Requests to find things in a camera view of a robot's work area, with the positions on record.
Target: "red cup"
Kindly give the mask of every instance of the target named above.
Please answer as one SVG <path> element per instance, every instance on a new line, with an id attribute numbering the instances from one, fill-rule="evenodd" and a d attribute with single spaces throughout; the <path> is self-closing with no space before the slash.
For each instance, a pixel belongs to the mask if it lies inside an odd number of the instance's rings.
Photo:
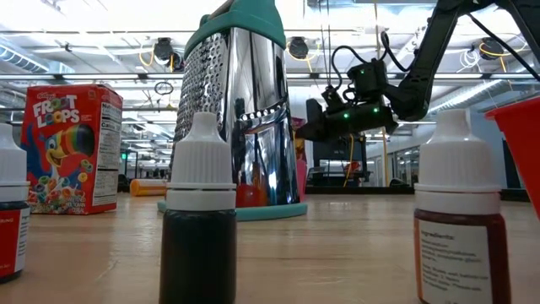
<path id="1" fill-rule="evenodd" d="M 521 173 L 526 191 L 540 219 L 540 98 L 503 106 L 486 113 L 505 134 L 506 143 Z"/>

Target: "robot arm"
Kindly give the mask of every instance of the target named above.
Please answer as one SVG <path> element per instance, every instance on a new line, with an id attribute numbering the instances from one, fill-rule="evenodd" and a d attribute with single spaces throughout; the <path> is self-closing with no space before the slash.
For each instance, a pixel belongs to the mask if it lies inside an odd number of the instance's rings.
<path id="1" fill-rule="evenodd" d="M 534 21 L 534 18 L 540 16 L 540 4 L 535 4 L 534 0 L 440 0 L 431 16 L 410 72 L 398 87 L 388 85 L 384 92 L 399 119 L 414 122 L 424 118 L 429 109 L 435 73 L 456 28 L 457 20 L 464 14 L 486 8 L 492 3 L 509 11 L 529 46 L 540 58 L 540 23 Z"/>
<path id="2" fill-rule="evenodd" d="M 363 64 L 348 71 L 348 77 L 354 85 L 355 100 L 341 105 L 337 90 L 327 88 L 323 97 L 332 110 L 322 113 L 317 121 L 308 122 L 297 131 L 297 136 L 323 141 L 380 127 L 385 127 L 386 131 L 391 133 L 397 126 L 392 112 L 403 121 L 414 122 L 424 118 L 429 109 L 435 73 L 456 28 L 457 20 L 464 14 L 486 8 L 493 3 L 508 10 L 529 47 L 540 59 L 538 0 L 439 0 L 410 72 L 399 86 L 388 84 L 386 65 L 382 60 L 363 61 Z M 384 105 L 383 95 L 390 100 L 391 108 Z"/>

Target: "froot loops logo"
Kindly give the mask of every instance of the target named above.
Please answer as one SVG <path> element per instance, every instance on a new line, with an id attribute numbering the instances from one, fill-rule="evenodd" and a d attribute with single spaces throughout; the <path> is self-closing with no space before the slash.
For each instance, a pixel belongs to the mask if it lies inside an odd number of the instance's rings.
<path id="1" fill-rule="evenodd" d="M 34 104 L 34 117 L 37 120 L 37 127 L 52 125 L 60 122 L 78 122 L 78 110 L 75 109 L 76 95 L 67 95 L 62 98 L 47 96 L 50 100 L 45 100 Z"/>

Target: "cereal box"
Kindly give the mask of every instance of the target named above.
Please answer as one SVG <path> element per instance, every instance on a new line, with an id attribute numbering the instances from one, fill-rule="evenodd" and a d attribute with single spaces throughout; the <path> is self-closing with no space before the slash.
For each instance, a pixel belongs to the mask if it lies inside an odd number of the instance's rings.
<path id="1" fill-rule="evenodd" d="M 21 147 L 35 214 L 116 208 L 122 98 L 103 85 L 28 88 Z"/>

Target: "dropper bottle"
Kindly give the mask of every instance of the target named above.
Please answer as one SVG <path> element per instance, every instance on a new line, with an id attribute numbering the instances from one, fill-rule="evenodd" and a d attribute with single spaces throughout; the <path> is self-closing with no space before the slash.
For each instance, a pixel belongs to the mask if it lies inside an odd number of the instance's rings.
<path id="1" fill-rule="evenodd" d="M 14 142 L 12 127 L 0 123 L 0 284 L 17 279 L 24 269 L 29 184 L 26 151 Z"/>
<path id="2" fill-rule="evenodd" d="M 500 185 L 488 145 L 471 133 L 465 110 L 442 111 L 420 146 L 414 255 L 423 304 L 510 304 Z"/>
<path id="3" fill-rule="evenodd" d="M 160 304 L 232 304 L 236 185 L 217 117 L 198 112 L 176 143 L 161 241 Z"/>

